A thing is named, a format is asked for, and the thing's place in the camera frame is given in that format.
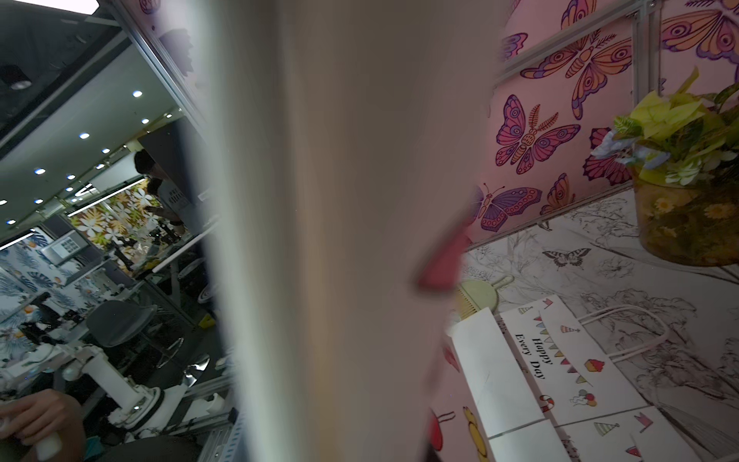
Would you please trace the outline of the white paper gift bag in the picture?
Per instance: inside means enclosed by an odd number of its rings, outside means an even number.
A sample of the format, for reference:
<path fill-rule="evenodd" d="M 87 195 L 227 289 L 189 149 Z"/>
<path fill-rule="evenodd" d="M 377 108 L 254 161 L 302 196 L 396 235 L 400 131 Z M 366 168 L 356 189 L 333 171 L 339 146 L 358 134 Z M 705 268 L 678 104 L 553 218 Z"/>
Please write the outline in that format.
<path fill-rule="evenodd" d="M 587 325 L 640 314 L 660 334 L 606 352 Z M 450 337 L 482 425 L 490 438 L 549 420 L 556 427 L 645 406 L 621 362 L 664 343 L 669 328 L 652 312 L 615 305 L 576 317 L 559 296 L 494 314 L 484 309 L 450 327 Z"/>

